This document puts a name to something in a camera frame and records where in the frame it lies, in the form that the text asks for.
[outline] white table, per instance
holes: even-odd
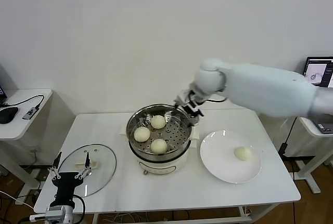
[[[246,109],[206,110],[200,120],[200,139],[219,129],[231,129],[255,141],[262,156],[262,170],[251,182],[234,185],[211,175],[199,156],[199,146],[191,149],[188,161],[179,171],[145,176],[132,154],[121,127],[131,113],[78,115],[61,148],[63,160],[75,149],[90,143],[109,146],[117,158],[111,181],[97,193],[85,197],[87,213],[138,212],[167,209],[200,209],[263,205],[250,216],[239,207],[241,216],[227,219],[191,220],[190,223],[254,222],[279,203],[301,198],[257,115]],[[56,187],[50,176],[34,207],[43,213],[54,200]],[[77,199],[74,213],[82,212]]]
[[[39,114],[45,103],[52,95],[52,90],[19,89],[19,90],[6,90],[5,93],[8,97],[6,100],[8,104],[21,102],[35,95],[44,95],[45,97],[40,105],[40,110],[37,111],[30,120],[24,120],[22,119],[22,117],[32,107],[35,107],[42,100],[42,97],[33,98],[25,103],[16,106],[19,108],[19,111],[15,115],[14,119],[8,124],[0,124],[0,141],[15,141],[20,139],[27,131],[32,121],[37,117],[37,115]],[[38,188],[39,182],[35,179],[35,177],[38,175],[39,170],[33,170],[31,174],[28,174],[15,161],[13,161],[12,158],[9,155],[7,155],[5,151],[1,149],[0,149],[0,164],[25,183],[19,196],[27,195],[29,194],[30,190]]]
[[[333,134],[322,134],[311,120],[303,117],[300,117],[299,120],[313,138],[332,139]],[[333,155],[333,140],[331,140],[327,145],[322,146],[319,149],[316,156],[312,158],[306,165],[304,164],[303,161],[296,161],[296,164],[300,170],[294,174],[295,180],[305,180],[306,183],[309,185],[311,191],[314,194],[319,194],[321,190],[316,181],[314,180],[314,178],[312,177],[311,172],[314,171],[316,168],[318,168],[322,163],[325,163],[326,165],[332,163],[332,161],[330,160],[330,157],[332,155]]]

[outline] table leg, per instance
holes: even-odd
[[[325,162],[330,156],[333,155],[333,141],[328,143],[325,147],[320,149],[318,154],[312,158],[306,165],[302,161],[296,161],[299,171],[294,173],[295,180],[306,180],[311,191],[314,194],[319,194],[321,192],[319,186],[311,175],[311,172]]]
[[[269,211],[271,211],[274,207],[279,205],[278,203],[276,204],[270,204],[270,205],[263,205],[258,207],[254,212],[252,212],[249,217],[252,218],[252,221],[249,223],[254,223],[257,220],[259,220],[261,217],[266,215]]]
[[[36,169],[33,169],[30,173],[30,175],[32,175],[34,178],[37,178],[38,174],[40,173],[40,169],[36,168]],[[18,199],[21,201],[21,202],[25,202],[25,200],[27,199],[27,196],[24,196],[24,195],[28,195],[30,190],[37,190],[37,189],[42,189],[43,186],[44,186],[44,181],[41,181],[40,184],[41,185],[38,185],[38,187],[31,187],[29,186],[29,184],[24,184],[19,196],[18,196]],[[23,205],[21,202],[18,202],[18,201],[15,201],[15,205]]]
[[[330,162],[331,162],[331,161],[333,161],[333,155],[331,155],[330,158],[327,159],[327,160],[324,162],[324,164],[325,164],[326,166],[328,166],[328,165],[330,165]]]
[[[94,218],[93,218],[92,224],[97,224],[97,222],[98,222],[98,213],[94,213]]]
[[[291,156],[300,156],[300,153],[306,150],[314,142],[317,142],[319,138],[307,135],[302,141],[298,142],[298,147],[296,147],[296,152]]]
[[[14,162],[9,155],[0,149],[0,164],[3,165],[12,174],[18,177],[25,184],[28,184],[32,188],[37,188],[39,183],[23,168],[21,168],[16,162]]]

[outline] white plate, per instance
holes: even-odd
[[[234,149],[239,146],[251,149],[252,159],[241,161],[236,158]],[[219,130],[207,135],[201,143],[200,156],[210,173],[230,183],[248,182],[261,170],[260,154],[251,141],[231,130]]]

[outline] steamed bun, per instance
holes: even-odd
[[[163,154],[168,150],[168,144],[163,139],[156,139],[151,143],[150,149],[152,153]]]
[[[234,154],[241,161],[248,161],[252,158],[252,151],[244,146],[235,148]]]
[[[161,129],[164,128],[164,126],[166,125],[166,121],[165,121],[165,117],[161,116],[161,115],[156,115],[153,116],[150,124],[152,125],[153,128],[155,129]]]
[[[145,142],[150,137],[150,130],[146,127],[140,127],[134,131],[134,139],[137,142]]]

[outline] metal frame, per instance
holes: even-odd
[[[322,147],[317,155],[312,158],[306,165],[303,161],[296,161],[299,171],[294,173],[295,181],[305,180],[311,191],[314,194],[319,194],[321,192],[315,179],[312,177],[311,173],[320,166],[322,163],[331,163],[329,158],[333,155],[333,140],[331,140],[327,145]]]
[[[325,164],[326,166],[330,166],[330,168],[333,170],[333,155],[332,155],[329,159],[327,159],[327,160],[324,162],[324,164]]]
[[[33,169],[31,171],[31,176],[34,177],[34,178],[37,178],[38,174],[40,173],[40,169],[39,168],[36,168],[36,169]],[[37,190],[37,189],[42,189],[43,186],[44,186],[45,182],[44,181],[41,181],[41,182],[38,182],[38,185],[37,186],[31,186],[27,183],[24,184],[23,188],[21,189],[20,191],[20,194],[18,196],[18,199],[22,202],[25,202],[25,200],[27,199],[27,196],[23,196],[23,195],[28,195],[30,190]],[[21,202],[18,202],[18,201],[15,201],[15,205],[23,205],[23,203]]]
[[[266,215],[269,211],[275,208],[278,203],[263,205],[258,207],[255,211],[250,214],[246,214],[242,206],[238,206],[239,217],[226,217],[226,218],[213,218],[213,219],[196,219],[196,220],[172,220],[164,221],[169,224],[218,224],[218,223],[254,223],[259,220],[261,217]],[[97,224],[99,213],[94,214],[92,224]],[[150,224],[150,223],[161,223],[160,221],[156,222],[137,222],[138,224]]]

